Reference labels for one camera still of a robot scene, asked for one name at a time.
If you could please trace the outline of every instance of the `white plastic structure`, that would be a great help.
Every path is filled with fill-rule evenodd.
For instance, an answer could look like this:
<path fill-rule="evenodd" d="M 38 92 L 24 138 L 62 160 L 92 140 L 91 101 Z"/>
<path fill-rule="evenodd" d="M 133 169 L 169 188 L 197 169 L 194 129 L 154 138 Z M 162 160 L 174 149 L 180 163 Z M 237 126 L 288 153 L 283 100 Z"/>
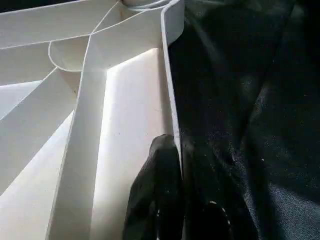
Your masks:
<path fill-rule="evenodd" d="M 120 240 L 152 140 L 179 126 L 168 45 L 184 2 L 0 14 L 0 239 Z"/>

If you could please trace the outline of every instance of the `plastic divider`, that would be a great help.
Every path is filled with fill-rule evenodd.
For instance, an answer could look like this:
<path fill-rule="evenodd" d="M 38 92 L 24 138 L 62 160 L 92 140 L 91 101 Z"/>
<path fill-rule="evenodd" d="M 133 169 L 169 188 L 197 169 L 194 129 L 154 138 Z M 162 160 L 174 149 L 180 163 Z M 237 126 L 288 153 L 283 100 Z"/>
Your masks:
<path fill-rule="evenodd" d="M 109 10 L 109 12 L 105 15 L 103 20 L 99 23 L 99 25 L 94 29 L 93 32 L 97 32 L 108 27 L 111 27 L 115 24 L 118 24 L 134 15 L 136 15 L 138 11 L 133 11 L 124 6 L 120 1 L 116 2 L 116 4 Z"/>
<path fill-rule="evenodd" d="M 43 80 L 55 68 L 48 46 L 44 42 L 0 49 L 0 86 Z"/>
<path fill-rule="evenodd" d="M 138 13 L 113 27 L 93 33 L 89 39 L 77 106 L 47 232 L 49 240 L 90 238 L 104 101 L 105 97 L 108 100 L 111 94 L 106 91 L 106 82 L 114 78 L 114 73 L 110 73 L 109 69 L 161 46 L 160 13 L 160 8 Z M 157 54 L 152 56 L 150 66 L 157 70 Z M 139 71 L 135 72 L 135 78 L 139 78 L 139 74 L 146 70 L 142 62 L 138 66 Z M 128 73 L 129 69 L 123 77 L 128 78 Z M 155 79 L 159 78 L 159 72 L 149 71 L 143 81 L 151 81 L 153 74 Z M 147 148 L 146 156 L 150 143 L 151 140 L 141 143 Z"/>
<path fill-rule="evenodd" d="M 66 80 L 79 77 L 54 69 L 0 120 L 0 194 L 72 112 L 76 95 Z"/>
<path fill-rule="evenodd" d="M 0 49 L 91 34 L 115 2 L 79 0 L 1 13 Z"/>

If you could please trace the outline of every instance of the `dark cloth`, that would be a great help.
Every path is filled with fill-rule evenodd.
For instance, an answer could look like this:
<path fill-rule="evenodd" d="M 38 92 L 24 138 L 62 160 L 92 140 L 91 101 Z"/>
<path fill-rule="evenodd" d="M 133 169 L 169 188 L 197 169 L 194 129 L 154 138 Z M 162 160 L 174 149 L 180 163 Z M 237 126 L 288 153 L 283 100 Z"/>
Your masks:
<path fill-rule="evenodd" d="M 169 57 L 187 239 L 320 239 L 319 10 L 186 0 Z"/>

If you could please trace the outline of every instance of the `black fabric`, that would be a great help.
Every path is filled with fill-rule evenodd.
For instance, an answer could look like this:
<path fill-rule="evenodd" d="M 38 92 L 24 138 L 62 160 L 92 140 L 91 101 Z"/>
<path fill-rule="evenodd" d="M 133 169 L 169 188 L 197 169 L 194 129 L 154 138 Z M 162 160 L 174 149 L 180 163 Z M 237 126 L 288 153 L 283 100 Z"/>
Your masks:
<path fill-rule="evenodd" d="M 186 1 L 169 57 L 187 239 L 320 239 L 319 10 Z"/>
<path fill-rule="evenodd" d="M 170 135 L 156 137 L 130 190 L 123 240 L 180 240 L 184 193 L 178 150 Z"/>

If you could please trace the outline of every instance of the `white surface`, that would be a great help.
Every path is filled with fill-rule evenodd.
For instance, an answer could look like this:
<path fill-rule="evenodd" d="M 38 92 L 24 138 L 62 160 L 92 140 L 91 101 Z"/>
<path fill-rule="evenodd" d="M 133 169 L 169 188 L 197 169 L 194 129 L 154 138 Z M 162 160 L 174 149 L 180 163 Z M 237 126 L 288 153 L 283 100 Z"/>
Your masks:
<path fill-rule="evenodd" d="M 106 29 L 108 27 L 111 27 L 115 24 L 118 24 L 133 15 L 136 15 L 137 11 L 132 11 L 128 9 L 126 6 L 124 6 L 121 2 L 117 2 L 105 15 L 103 20 L 100 22 L 100 24 L 97 26 L 97 28 L 94 30 L 95 32 Z"/>
<path fill-rule="evenodd" d="M 72 113 L 0 196 L 0 239 L 44 240 Z"/>
<path fill-rule="evenodd" d="M 67 72 L 81 72 L 89 36 L 52 41 L 48 55 L 53 65 Z"/>
<path fill-rule="evenodd" d="M 131 184 L 150 144 L 159 135 L 172 134 L 162 61 L 154 48 L 107 71 L 92 240 L 121 239 Z"/>
<path fill-rule="evenodd" d="M 53 70 L 0 120 L 0 194 L 73 110 L 76 95 L 65 77 Z"/>
<path fill-rule="evenodd" d="M 0 14 L 0 239 L 120 240 L 152 139 L 180 152 L 167 48 L 184 5 L 114 3 Z"/>
<path fill-rule="evenodd" d="M 43 80 L 54 69 L 48 46 L 45 42 L 0 49 L 0 86 Z"/>
<path fill-rule="evenodd" d="M 115 0 L 79 0 L 0 14 L 0 49 L 88 35 Z"/>
<path fill-rule="evenodd" d="M 29 95 L 39 83 L 40 81 L 31 81 L 0 86 L 0 119 Z"/>

